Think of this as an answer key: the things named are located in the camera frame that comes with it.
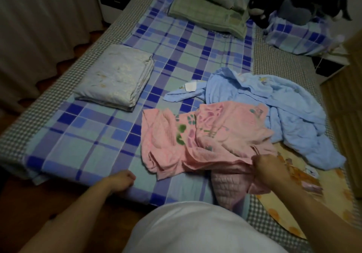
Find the person's left hand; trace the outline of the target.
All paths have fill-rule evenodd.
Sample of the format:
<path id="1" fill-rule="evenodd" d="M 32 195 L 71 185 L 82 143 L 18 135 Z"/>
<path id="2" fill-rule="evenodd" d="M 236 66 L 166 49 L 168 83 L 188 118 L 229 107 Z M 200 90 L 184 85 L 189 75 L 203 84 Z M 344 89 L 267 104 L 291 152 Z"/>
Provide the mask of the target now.
<path id="1" fill-rule="evenodd" d="M 127 188 L 123 188 L 123 171 L 121 170 L 115 174 L 112 174 L 106 177 L 106 183 L 109 186 L 110 192 L 123 192 L 127 190 Z"/>

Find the person's right hand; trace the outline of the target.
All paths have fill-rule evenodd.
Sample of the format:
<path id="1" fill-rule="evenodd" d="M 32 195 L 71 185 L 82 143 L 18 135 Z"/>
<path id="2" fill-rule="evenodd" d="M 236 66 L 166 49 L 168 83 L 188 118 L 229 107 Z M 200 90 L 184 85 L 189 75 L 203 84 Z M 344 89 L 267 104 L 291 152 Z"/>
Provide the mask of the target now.
<path id="1" fill-rule="evenodd" d="M 271 190 L 289 184 L 291 178 L 286 165 L 274 155 L 264 156 L 264 177 L 261 182 Z"/>

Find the pink printed blanket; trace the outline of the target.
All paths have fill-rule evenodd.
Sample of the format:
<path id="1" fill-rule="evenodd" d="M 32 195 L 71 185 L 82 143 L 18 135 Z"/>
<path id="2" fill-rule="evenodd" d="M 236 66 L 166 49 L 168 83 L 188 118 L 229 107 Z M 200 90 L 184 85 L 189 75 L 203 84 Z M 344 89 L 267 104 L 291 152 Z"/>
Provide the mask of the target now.
<path id="1" fill-rule="evenodd" d="M 170 109 L 142 112 L 141 156 L 158 181 L 180 173 L 210 171 L 217 203 L 228 210 L 247 194 L 271 190 L 255 175 L 252 158 L 277 155 L 274 132 L 265 126 L 265 104 L 224 101 L 175 115 Z"/>

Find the person's right forearm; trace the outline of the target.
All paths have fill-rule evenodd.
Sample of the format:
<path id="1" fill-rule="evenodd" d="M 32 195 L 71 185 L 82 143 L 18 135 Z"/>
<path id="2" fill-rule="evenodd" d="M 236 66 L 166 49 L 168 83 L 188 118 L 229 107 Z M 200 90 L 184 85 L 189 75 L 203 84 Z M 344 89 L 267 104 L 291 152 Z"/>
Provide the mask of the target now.
<path id="1" fill-rule="evenodd" d="M 362 231 L 299 187 L 289 175 L 269 187 L 292 214 L 315 253 L 362 253 Z"/>

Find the person's left forearm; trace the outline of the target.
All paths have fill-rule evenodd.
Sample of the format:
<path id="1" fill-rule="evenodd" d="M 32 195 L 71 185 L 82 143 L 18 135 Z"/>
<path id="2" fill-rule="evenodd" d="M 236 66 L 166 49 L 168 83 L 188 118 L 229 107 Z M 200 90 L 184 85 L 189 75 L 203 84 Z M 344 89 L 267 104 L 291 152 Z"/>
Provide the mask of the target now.
<path id="1" fill-rule="evenodd" d="M 19 253 L 82 253 L 107 197 L 125 190 L 124 185 L 120 179 L 105 178 L 90 187 L 34 235 Z"/>

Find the blue plaid bed sheet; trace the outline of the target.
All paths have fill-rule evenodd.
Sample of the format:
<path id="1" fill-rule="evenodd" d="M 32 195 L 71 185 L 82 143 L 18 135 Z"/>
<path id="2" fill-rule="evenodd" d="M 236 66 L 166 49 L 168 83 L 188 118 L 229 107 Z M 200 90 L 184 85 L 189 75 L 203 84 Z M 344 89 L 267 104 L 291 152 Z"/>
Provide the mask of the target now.
<path id="1" fill-rule="evenodd" d="M 175 115 L 193 112 L 198 98 L 171 103 L 163 100 L 191 80 L 207 81 L 221 67 L 252 70 L 254 23 L 247 21 L 244 40 L 203 29 L 167 16 L 173 0 L 152 0 L 133 30 L 119 44 L 153 53 L 155 67 L 133 112 L 65 100 L 34 135 L 25 151 L 25 165 L 90 186 L 109 174 L 129 169 L 137 179 L 126 198 L 161 206 L 175 201 L 215 203 L 210 177 L 182 173 L 157 181 L 143 166 L 140 142 L 142 112 L 170 109 Z"/>

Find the light blue quilt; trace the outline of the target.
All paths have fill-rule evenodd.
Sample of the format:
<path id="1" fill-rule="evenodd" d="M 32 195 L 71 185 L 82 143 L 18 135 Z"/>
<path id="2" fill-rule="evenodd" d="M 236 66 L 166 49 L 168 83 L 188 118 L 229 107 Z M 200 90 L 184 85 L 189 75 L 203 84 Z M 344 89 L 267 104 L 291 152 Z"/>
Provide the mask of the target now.
<path id="1" fill-rule="evenodd" d="M 340 168 L 346 162 L 327 137 L 326 113 L 316 99 L 302 86 L 275 75 L 237 73 L 222 67 L 208 81 L 185 84 L 167 93 L 164 100 L 180 102 L 197 97 L 206 104 L 235 101 L 257 106 L 265 104 L 268 112 L 265 126 L 274 134 L 272 143 L 283 142 L 319 169 Z"/>

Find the yellow floral mat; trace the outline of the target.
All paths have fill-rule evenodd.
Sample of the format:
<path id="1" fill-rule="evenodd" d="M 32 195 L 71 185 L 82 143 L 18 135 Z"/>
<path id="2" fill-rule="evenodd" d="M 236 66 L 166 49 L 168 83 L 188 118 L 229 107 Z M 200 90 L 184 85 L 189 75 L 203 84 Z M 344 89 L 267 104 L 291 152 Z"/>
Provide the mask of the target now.
<path id="1" fill-rule="evenodd" d="M 360 217 L 353 203 L 354 196 L 342 169 L 319 170 L 308 165 L 299 154 L 283 143 L 276 143 L 274 147 L 278 152 L 278 159 L 299 187 L 347 223 L 360 224 Z M 273 192 L 256 197 L 276 223 L 292 235 L 306 240 L 296 220 Z"/>

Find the person's white shirt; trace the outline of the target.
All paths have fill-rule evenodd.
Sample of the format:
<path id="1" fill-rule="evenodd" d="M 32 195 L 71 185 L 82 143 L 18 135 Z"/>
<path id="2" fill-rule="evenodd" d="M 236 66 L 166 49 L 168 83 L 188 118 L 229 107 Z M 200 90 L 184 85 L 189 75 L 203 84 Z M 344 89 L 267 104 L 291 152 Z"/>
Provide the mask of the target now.
<path id="1" fill-rule="evenodd" d="M 122 253 L 288 253 L 239 215 L 184 201 L 156 208 L 133 228 Z"/>

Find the folded pale floral quilt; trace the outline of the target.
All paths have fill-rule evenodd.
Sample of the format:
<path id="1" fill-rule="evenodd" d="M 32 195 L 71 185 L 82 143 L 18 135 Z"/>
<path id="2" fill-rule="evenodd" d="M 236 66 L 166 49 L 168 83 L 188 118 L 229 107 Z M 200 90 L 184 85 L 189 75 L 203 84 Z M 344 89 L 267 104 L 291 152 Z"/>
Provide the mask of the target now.
<path id="1" fill-rule="evenodd" d="M 88 68 L 74 98 L 132 112 L 154 66 L 152 53 L 111 44 Z"/>

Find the grey checked mattress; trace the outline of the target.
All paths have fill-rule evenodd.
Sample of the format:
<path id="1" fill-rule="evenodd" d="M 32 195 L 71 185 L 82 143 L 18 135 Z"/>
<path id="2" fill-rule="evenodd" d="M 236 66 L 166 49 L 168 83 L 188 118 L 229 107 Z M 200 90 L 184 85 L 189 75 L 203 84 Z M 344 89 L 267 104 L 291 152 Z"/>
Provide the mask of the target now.
<path id="1" fill-rule="evenodd" d="M 132 28 L 150 7 L 153 0 L 131 0 L 125 12 L 112 24 L 96 43 L 78 59 L 54 85 L 45 91 L 15 123 L 0 136 L 0 167 L 9 173 L 41 183 L 45 175 L 25 166 L 25 149 L 31 138 L 45 125 L 56 110 L 66 101 L 82 79 L 86 69 L 113 43 L 120 43 L 130 35 Z M 261 31 L 256 29 L 254 40 L 254 74 L 271 74 L 289 79 L 304 87 L 323 104 L 323 97 L 312 76 L 312 60 L 307 57 L 287 54 L 262 42 Z"/>

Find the blue plaid pillow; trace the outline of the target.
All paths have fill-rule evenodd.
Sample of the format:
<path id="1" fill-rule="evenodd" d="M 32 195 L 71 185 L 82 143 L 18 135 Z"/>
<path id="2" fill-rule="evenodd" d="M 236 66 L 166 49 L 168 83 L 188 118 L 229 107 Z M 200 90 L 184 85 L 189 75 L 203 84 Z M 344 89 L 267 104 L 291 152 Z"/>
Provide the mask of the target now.
<path id="1" fill-rule="evenodd" d="M 269 16 L 264 40 L 268 45 L 291 54 L 313 56 L 339 47 L 345 36 L 333 37 L 327 19 L 315 17 L 306 25 L 299 26 L 278 17 L 275 11 Z"/>

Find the green plaid folded blanket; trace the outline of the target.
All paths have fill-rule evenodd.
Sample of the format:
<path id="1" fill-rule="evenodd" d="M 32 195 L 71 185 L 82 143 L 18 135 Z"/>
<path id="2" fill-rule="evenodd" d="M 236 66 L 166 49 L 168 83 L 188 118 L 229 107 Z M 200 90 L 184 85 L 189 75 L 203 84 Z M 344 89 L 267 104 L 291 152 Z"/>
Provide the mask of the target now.
<path id="1" fill-rule="evenodd" d="M 167 14 L 211 31 L 230 33 L 240 40 L 247 35 L 246 12 L 226 9 L 208 0 L 174 0 Z"/>

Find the beige curtain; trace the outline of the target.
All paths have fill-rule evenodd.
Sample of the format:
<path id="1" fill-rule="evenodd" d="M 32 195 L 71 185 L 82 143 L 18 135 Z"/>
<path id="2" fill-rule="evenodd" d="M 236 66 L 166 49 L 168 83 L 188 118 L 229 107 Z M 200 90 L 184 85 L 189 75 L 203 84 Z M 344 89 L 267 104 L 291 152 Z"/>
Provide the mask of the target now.
<path id="1" fill-rule="evenodd" d="M 19 100 L 38 98 L 36 83 L 100 30 L 97 0 L 0 0 L 0 111 L 22 113 Z"/>

